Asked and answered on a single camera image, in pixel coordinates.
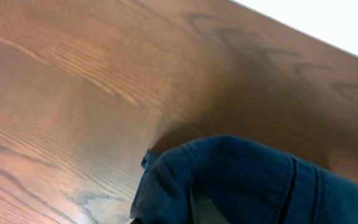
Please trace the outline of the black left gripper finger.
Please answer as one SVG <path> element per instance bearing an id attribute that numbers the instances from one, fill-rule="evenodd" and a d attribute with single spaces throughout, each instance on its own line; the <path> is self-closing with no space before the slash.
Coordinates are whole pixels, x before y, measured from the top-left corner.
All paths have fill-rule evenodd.
<path id="1" fill-rule="evenodd" d="M 229 224 L 199 183 L 190 187 L 191 224 Z"/>

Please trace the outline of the dark blue denim shorts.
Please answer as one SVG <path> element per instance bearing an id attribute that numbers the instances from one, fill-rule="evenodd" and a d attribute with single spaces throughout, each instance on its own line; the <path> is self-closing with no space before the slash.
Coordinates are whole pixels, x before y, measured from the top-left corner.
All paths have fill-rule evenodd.
<path id="1" fill-rule="evenodd" d="M 229 223 L 358 223 L 358 185 L 263 144 L 230 135 L 147 151 L 133 223 L 190 223 L 203 186 Z"/>

